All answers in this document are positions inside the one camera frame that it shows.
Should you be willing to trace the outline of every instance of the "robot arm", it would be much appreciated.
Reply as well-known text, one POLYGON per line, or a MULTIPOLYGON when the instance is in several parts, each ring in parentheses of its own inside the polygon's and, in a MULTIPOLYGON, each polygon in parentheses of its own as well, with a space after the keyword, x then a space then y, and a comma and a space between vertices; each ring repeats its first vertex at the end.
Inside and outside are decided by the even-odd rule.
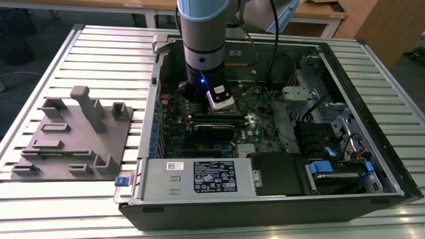
MULTIPOLYGON (((299 0, 275 0, 275 2, 276 8, 281 10, 280 29, 284 29, 299 0)), ((263 29, 273 30, 275 18, 269 1, 179 0, 177 2, 188 74, 188 80, 180 84, 181 94, 189 101, 197 103, 201 103, 207 97, 213 110, 235 103, 223 74, 225 28, 244 5, 244 13, 239 14, 244 21, 263 29)))

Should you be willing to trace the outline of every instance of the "motherboard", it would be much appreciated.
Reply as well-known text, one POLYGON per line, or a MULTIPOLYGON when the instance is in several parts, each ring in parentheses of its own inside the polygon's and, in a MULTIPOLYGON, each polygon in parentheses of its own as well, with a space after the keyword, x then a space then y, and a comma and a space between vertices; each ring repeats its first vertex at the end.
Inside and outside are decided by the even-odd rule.
POLYGON ((272 97, 249 89, 219 111, 163 94, 165 158, 239 158, 252 152, 281 152, 272 97))

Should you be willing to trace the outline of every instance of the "wooden table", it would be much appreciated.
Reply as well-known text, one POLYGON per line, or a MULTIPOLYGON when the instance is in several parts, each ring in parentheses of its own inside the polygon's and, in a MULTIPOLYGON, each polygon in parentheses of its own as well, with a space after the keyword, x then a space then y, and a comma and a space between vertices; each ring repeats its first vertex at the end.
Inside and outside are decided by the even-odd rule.
MULTIPOLYGON (((144 14, 148 28, 159 28, 157 15, 175 15, 176 5, 177 0, 0 0, 3 7, 144 14)), ((307 2, 291 22, 325 24, 321 37, 331 38, 345 18, 327 3, 307 2)))
MULTIPOLYGON (((177 0, 147 0, 144 8, 152 9, 155 15, 175 15, 176 6, 177 0)), ((307 2, 300 4, 291 22, 325 24, 327 27, 321 37, 331 38, 339 29, 341 21, 347 19, 347 17, 347 13, 333 11, 329 4, 307 2)), ((148 25, 148 28, 156 28, 156 26, 157 25, 148 25)))

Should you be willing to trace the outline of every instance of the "black cable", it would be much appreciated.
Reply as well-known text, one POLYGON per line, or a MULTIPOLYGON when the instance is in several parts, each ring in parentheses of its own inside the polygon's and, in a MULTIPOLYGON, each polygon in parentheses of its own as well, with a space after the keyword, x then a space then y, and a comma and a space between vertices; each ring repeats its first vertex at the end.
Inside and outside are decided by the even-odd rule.
POLYGON ((279 128, 276 128, 276 130, 277 130, 279 134, 280 134, 287 140, 289 140, 289 141, 292 141, 292 142, 296 142, 296 143, 299 142, 299 141, 296 141, 296 140, 288 138, 288 137, 283 134, 283 132, 280 132, 279 128))
POLYGON ((276 60, 277 44, 279 44, 279 31, 280 31, 276 5, 275 5, 273 0, 269 0, 269 2, 271 2, 271 5, 272 5, 272 10, 273 10, 276 33, 275 33, 273 55, 272 55, 272 59, 271 59, 271 62, 269 62, 268 68, 267 68, 267 81, 269 81, 269 75, 271 75, 272 67, 273 67, 275 60, 276 60))
POLYGON ((236 21, 239 27, 240 27, 240 28, 243 29, 243 31, 245 32, 245 35, 247 35, 247 37, 248 37, 248 40, 249 40, 249 42, 251 42, 251 44, 252 44, 253 51, 255 51, 255 62, 249 63, 247 66, 255 66, 255 65, 259 63, 259 51, 257 51, 257 47, 256 47, 256 45, 255 45, 255 43, 253 43, 253 40, 252 40, 252 38, 251 38, 251 35, 249 35, 249 33, 248 33, 248 31, 247 31, 247 29, 245 29, 243 23, 239 21, 239 19, 236 18, 236 16, 235 16, 233 18, 235 18, 235 21, 236 21))
POLYGON ((295 62, 292 56, 289 56, 285 52, 280 52, 276 55, 276 58, 279 59, 280 57, 287 57, 291 60, 292 66, 293 66, 293 71, 297 72, 297 63, 295 62))
POLYGON ((321 103, 324 103, 325 99, 329 96, 329 92, 317 100, 317 102, 313 104, 312 108, 308 109, 308 111, 304 113, 301 117, 301 122, 305 120, 305 117, 309 115, 309 113, 313 112, 313 110, 319 107, 321 103))
POLYGON ((184 35, 181 34, 181 26, 180 26, 180 22, 179 22, 177 13, 179 13, 179 7, 176 7, 175 22, 176 22, 176 27, 177 27, 179 33, 180 33, 180 35, 181 35, 181 37, 183 37, 184 35))
POLYGON ((344 154, 345 154, 345 150, 347 150, 347 147, 348 147, 348 144, 351 143, 351 139, 357 136, 359 134, 357 133, 353 133, 348 136, 348 139, 347 139, 347 142, 344 144, 344 147, 341 149, 341 152, 340 152, 340 155, 339 155, 339 161, 341 161, 341 159, 344 158, 344 154))

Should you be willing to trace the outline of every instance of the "barcode sticker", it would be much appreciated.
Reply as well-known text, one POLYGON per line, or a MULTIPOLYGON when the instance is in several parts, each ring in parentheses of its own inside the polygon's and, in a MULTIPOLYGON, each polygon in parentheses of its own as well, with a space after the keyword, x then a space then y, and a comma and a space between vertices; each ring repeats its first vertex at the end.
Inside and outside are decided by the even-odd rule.
POLYGON ((141 4, 123 4, 124 6, 141 7, 141 4))
POLYGON ((183 170, 184 165, 183 162, 167 162, 167 170, 183 170))

